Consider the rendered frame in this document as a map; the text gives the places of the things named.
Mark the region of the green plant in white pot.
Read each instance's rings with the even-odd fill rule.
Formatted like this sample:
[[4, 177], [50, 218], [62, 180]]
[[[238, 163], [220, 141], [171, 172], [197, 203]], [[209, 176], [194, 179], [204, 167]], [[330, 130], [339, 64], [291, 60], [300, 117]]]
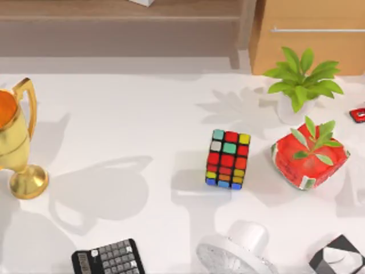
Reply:
[[264, 76], [277, 79], [268, 88], [269, 94], [281, 93], [277, 106], [279, 119], [289, 125], [302, 123], [319, 97], [335, 98], [342, 95], [343, 89], [334, 82], [340, 72], [338, 61], [323, 61], [311, 69], [314, 52], [307, 48], [301, 56], [291, 48], [282, 46], [284, 61], [276, 63], [275, 68], [264, 72]]

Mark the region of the black calculator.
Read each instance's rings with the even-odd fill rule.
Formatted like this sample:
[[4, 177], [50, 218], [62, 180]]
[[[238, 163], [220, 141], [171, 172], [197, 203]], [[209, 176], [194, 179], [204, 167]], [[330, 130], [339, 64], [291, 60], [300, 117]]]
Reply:
[[125, 239], [71, 256], [74, 274], [146, 274], [134, 239]]

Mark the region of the multicoloured puzzle cube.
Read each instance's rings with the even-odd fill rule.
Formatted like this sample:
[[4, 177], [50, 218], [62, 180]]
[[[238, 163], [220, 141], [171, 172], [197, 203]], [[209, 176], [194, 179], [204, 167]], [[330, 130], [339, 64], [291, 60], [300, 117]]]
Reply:
[[240, 190], [246, 174], [251, 136], [215, 129], [206, 161], [205, 182], [209, 186]]

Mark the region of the small red and black object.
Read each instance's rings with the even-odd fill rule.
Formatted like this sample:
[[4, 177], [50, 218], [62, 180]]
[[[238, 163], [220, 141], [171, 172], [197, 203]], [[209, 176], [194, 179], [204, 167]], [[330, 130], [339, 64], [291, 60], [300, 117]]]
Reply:
[[365, 123], [365, 107], [350, 110], [349, 114], [355, 123]]

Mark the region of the wooden open shelf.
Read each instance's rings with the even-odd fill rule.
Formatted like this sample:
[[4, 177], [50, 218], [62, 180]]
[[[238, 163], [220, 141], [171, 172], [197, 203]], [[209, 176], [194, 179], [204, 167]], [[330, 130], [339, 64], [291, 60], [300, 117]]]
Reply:
[[0, 0], [0, 57], [226, 57], [237, 68], [256, 3]]

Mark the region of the gold trophy cup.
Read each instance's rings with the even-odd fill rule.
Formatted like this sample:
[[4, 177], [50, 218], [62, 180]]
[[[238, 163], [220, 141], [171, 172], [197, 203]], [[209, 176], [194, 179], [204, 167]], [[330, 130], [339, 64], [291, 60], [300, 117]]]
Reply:
[[33, 199], [48, 186], [48, 174], [28, 164], [30, 142], [37, 123], [37, 98], [32, 81], [22, 79], [10, 91], [0, 89], [0, 170], [11, 170], [11, 193]]

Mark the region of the black and white cube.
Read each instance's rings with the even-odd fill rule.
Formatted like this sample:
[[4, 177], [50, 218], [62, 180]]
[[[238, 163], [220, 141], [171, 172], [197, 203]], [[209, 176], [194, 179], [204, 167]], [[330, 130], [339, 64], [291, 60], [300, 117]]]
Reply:
[[365, 274], [365, 256], [341, 234], [317, 250], [309, 266], [315, 274]]

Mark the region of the green plant in red pot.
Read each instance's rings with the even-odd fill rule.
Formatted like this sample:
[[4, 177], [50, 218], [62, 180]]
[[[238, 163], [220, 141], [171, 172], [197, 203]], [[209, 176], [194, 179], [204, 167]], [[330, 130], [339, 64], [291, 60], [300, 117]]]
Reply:
[[276, 141], [271, 159], [279, 173], [295, 188], [317, 188], [345, 164], [350, 152], [334, 138], [336, 122], [315, 124], [308, 116], [298, 128]]

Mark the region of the wooden cupboard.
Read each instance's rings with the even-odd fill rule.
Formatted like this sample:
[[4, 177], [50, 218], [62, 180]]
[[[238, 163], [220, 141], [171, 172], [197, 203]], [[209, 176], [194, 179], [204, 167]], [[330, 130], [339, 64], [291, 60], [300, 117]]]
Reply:
[[365, 29], [365, 0], [257, 0], [249, 42], [252, 74], [282, 61], [281, 47], [314, 52], [314, 65], [338, 61], [340, 75], [365, 73], [365, 33], [272, 33], [279, 29]]

